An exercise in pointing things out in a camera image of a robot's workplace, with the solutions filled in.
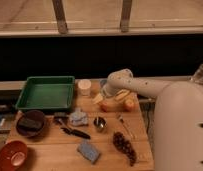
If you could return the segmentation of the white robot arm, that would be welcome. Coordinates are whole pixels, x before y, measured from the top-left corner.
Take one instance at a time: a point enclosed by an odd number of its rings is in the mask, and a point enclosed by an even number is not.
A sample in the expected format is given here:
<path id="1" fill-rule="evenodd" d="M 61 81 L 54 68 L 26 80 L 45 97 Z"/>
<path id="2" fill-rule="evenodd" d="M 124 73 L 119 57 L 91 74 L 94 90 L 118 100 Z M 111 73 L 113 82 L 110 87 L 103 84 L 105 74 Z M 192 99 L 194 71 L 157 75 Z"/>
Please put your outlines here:
<path id="1" fill-rule="evenodd" d="M 156 100 L 154 110 L 155 171 L 203 171 L 203 72 L 187 81 L 135 78 L 129 69 L 108 75 L 105 98 L 127 89 Z"/>

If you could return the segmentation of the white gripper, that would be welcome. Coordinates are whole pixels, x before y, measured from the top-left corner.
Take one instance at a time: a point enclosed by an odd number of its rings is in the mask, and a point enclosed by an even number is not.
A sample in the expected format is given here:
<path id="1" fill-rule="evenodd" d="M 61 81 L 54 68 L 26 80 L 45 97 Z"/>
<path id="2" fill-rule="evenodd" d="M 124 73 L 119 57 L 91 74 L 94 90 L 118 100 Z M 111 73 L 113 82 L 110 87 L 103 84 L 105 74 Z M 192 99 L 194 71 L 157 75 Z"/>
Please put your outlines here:
<path id="1" fill-rule="evenodd" d="M 98 93 L 92 100 L 94 104 L 98 104 L 104 100 L 104 97 L 110 98 L 116 94 L 116 90 L 108 83 L 104 84 L 101 88 L 101 93 Z"/>

